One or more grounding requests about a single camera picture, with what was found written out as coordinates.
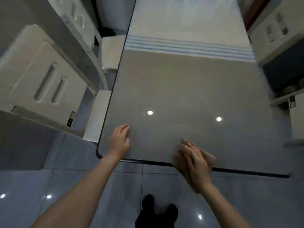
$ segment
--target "black shoe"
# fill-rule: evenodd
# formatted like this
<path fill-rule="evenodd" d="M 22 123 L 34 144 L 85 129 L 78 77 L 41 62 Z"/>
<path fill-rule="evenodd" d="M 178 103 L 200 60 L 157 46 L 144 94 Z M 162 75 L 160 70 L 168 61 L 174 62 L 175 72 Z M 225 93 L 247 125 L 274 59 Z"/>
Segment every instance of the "black shoe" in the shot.
<path fill-rule="evenodd" d="M 170 223 L 175 223 L 178 217 L 178 209 L 176 205 L 170 204 L 165 214 Z"/>
<path fill-rule="evenodd" d="M 154 197 L 151 194 L 146 195 L 141 203 L 141 206 L 143 210 L 154 209 Z"/>

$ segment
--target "brown cloth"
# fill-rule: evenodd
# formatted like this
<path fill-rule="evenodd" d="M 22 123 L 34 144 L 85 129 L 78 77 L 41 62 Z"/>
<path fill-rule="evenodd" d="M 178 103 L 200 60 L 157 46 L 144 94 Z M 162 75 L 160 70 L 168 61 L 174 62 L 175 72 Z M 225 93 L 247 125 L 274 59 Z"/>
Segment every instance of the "brown cloth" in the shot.
<path fill-rule="evenodd" d="M 189 141 L 187 141 L 186 139 L 182 139 L 181 144 L 186 145 L 188 142 Z M 211 155 L 210 153 L 199 148 L 194 143 L 191 143 L 191 142 L 189 142 L 189 143 L 201 151 L 203 158 L 206 160 L 206 162 L 209 165 L 210 170 L 211 170 L 215 163 L 216 158 L 213 155 Z M 178 172 L 180 172 L 184 176 L 185 180 L 190 185 L 190 187 L 193 189 L 193 191 L 196 194 L 198 194 L 199 190 L 196 188 L 196 186 L 194 185 L 194 183 L 191 180 L 189 168 L 188 168 L 187 162 L 184 158 L 184 155 L 188 155 L 189 157 L 191 157 L 190 153 L 188 153 L 185 150 L 179 149 L 172 157 L 172 165 Z"/>

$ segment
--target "gray table top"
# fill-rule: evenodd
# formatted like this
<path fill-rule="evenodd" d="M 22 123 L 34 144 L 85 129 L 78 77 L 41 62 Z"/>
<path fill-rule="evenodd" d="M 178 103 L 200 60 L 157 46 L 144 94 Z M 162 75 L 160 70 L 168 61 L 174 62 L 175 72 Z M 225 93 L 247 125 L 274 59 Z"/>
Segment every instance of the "gray table top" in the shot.
<path fill-rule="evenodd" d="M 125 49 L 98 146 L 101 155 L 113 129 L 124 123 L 131 127 L 126 158 L 170 163 L 186 138 L 216 156 L 216 167 L 288 173 L 255 62 Z"/>

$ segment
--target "gray tile floor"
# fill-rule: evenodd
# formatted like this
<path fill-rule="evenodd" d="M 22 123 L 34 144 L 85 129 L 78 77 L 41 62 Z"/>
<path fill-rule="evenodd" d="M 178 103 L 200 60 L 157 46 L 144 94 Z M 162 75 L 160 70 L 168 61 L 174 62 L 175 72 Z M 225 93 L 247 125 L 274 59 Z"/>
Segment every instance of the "gray tile floor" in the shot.
<path fill-rule="evenodd" d="M 98 162 L 96 146 L 58 133 L 40 171 L 0 171 L 0 227 L 29 227 Z M 304 182 L 214 172 L 213 182 L 253 227 L 302 227 Z M 220 227 L 202 196 L 170 167 L 121 162 L 111 175 L 91 224 L 135 227 L 145 195 L 160 213 L 175 203 L 181 227 Z"/>

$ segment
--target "hand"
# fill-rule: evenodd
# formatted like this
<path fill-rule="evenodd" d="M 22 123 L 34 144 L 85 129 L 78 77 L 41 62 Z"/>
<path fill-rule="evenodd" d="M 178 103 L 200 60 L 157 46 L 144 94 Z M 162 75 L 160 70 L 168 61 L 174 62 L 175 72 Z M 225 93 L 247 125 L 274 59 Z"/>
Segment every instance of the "hand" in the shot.
<path fill-rule="evenodd" d="M 189 142 L 186 145 L 182 145 L 182 147 L 191 155 L 190 157 L 184 154 L 184 158 L 189 168 L 190 177 L 195 186 L 202 191 L 205 186 L 212 185 L 210 176 L 211 168 L 203 158 L 200 150 Z"/>
<path fill-rule="evenodd" d="M 126 138 L 130 127 L 127 124 L 118 126 L 114 129 L 109 138 L 108 154 L 113 155 L 121 160 L 130 146 L 130 140 Z"/>

